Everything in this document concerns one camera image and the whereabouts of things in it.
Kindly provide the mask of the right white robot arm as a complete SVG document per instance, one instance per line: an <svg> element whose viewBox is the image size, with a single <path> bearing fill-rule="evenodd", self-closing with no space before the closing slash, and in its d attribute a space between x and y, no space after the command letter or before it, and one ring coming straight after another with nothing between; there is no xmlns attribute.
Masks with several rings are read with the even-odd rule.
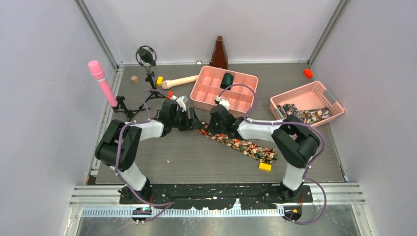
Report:
<svg viewBox="0 0 417 236"><path fill-rule="evenodd" d="M307 169L319 156L317 149L326 146L323 135L316 128L302 123L294 115L288 115L284 120L236 118L223 105L216 105L209 113L209 131L213 134L225 134L238 140L274 142L287 162L277 195L285 202L293 202L300 196Z"/></svg>

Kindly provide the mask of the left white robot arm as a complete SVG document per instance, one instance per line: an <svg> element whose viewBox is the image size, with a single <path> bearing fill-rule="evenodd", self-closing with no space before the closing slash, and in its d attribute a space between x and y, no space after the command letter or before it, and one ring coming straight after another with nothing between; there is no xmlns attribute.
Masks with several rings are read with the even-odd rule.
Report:
<svg viewBox="0 0 417 236"><path fill-rule="evenodd" d="M186 97L165 100L157 116L147 122L112 120L96 147L95 158L112 168L128 184L123 188L123 194L144 204L150 199L151 186L135 163L139 142L164 137L173 128L181 132L203 127L194 108L187 108Z"/></svg>

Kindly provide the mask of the floral patterned necktie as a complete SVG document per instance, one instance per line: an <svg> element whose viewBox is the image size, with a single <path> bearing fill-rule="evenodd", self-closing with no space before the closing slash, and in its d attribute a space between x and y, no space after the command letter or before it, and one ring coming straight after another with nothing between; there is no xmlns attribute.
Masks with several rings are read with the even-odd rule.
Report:
<svg viewBox="0 0 417 236"><path fill-rule="evenodd" d="M197 129L200 134L233 148L259 163L270 164L278 160L278 154L272 148L263 147L249 140L229 138L226 134L212 134L209 132L209 124L207 122L201 121L201 124L203 128Z"/></svg>

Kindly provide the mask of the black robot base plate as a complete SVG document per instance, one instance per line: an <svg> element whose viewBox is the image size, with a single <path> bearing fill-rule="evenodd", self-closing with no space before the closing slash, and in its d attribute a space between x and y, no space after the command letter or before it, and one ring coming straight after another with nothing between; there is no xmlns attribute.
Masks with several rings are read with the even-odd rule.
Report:
<svg viewBox="0 0 417 236"><path fill-rule="evenodd" d="M164 209L172 203L172 209L221 210L231 209L240 202L242 209L272 209L276 204L311 203L310 187L302 185L295 193L270 183L248 184L145 184L141 191L132 192L128 187L120 191L121 204L139 204L139 198L157 204Z"/></svg>

